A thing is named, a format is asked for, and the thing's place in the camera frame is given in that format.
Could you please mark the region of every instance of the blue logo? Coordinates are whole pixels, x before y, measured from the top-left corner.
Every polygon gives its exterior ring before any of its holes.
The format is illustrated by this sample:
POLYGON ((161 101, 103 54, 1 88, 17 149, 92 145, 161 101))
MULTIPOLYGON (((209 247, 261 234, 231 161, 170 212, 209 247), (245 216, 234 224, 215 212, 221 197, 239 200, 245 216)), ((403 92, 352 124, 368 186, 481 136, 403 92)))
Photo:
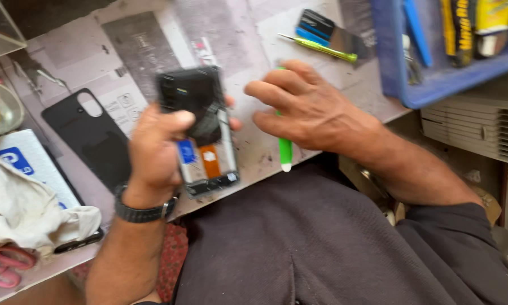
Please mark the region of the blue logo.
POLYGON ((21 173, 28 176, 34 175, 34 169, 28 164, 27 159, 21 154, 17 147, 0 150, 0 157, 21 173))
POLYGON ((179 141, 177 145, 179 146, 179 154, 183 157, 184 164, 196 161, 196 155, 194 155, 194 149, 192 148, 192 142, 190 142, 190 140, 179 141))

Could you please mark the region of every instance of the red patterned cloth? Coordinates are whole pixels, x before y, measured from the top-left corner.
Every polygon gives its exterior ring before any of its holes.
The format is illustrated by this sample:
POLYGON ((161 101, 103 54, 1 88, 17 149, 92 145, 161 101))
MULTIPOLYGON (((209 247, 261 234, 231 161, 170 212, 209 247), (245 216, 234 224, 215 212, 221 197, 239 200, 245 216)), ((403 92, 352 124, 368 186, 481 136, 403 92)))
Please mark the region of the red patterned cloth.
MULTIPOLYGON (((162 259, 158 272, 156 290, 162 301, 169 302, 177 282, 177 277, 183 267, 183 262, 188 252, 188 238, 186 229, 172 224, 166 225, 164 235, 162 259)), ((79 281, 84 283, 87 280, 88 272, 92 266, 92 260, 71 269, 79 281)))

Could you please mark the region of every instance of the hand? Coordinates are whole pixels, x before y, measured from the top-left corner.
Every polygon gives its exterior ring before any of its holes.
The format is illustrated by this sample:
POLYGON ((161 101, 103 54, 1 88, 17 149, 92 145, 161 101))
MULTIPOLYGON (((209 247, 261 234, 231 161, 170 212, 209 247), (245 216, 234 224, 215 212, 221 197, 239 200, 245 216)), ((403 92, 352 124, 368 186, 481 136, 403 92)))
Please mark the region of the hand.
MULTIPOLYGON (((231 97, 226 97, 233 106, 231 97)), ((176 143, 196 118, 188 111, 163 114, 160 105, 151 104, 143 111, 129 143, 132 174, 123 202, 129 207, 146 209, 163 205, 183 180, 179 171, 176 143)), ((241 122, 230 118, 230 128, 239 130, 241 122)))
POLYGON ((304 62, 290 60, 282 66, 286 69, 273 70, 263 81, 245 87, 246 94, 274 107, 254 114, 258 128, 301 148, 356 160, 365 157, 384 130, 380 121, 354 106, 304 62))

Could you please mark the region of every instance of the man's right hand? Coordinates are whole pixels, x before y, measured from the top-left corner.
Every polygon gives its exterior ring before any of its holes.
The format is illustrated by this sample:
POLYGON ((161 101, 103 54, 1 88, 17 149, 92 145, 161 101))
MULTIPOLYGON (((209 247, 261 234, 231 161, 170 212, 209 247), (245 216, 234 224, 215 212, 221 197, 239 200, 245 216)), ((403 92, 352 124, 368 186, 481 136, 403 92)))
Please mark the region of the man's right hand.
POLYGON ((246 94, 274 107, 254 114, 258 128, 305 149, 358 161, 376 155, 373 144, 386 131, 378 119, 354 106, 304 62, 290 60, 282 66, 285 69, 273 70, 245 87, 246 94), (275 109, 282 115, 277 116, 275 109))

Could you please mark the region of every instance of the tube of adhesive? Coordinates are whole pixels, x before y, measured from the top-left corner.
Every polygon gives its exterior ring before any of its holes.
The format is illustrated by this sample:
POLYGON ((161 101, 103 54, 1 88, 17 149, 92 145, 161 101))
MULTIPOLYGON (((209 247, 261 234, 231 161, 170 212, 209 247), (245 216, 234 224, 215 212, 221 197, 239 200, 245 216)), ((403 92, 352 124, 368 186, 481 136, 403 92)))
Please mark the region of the tube of adhesive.
POLYGON ((440 0, 446 54, 455 67, 470 65, 474 55, 472 28, 476 0, 440 0))
POLYGON ((477 1, 477 51, 481 57, 492 57, 508 42, 508 0, 477 1))

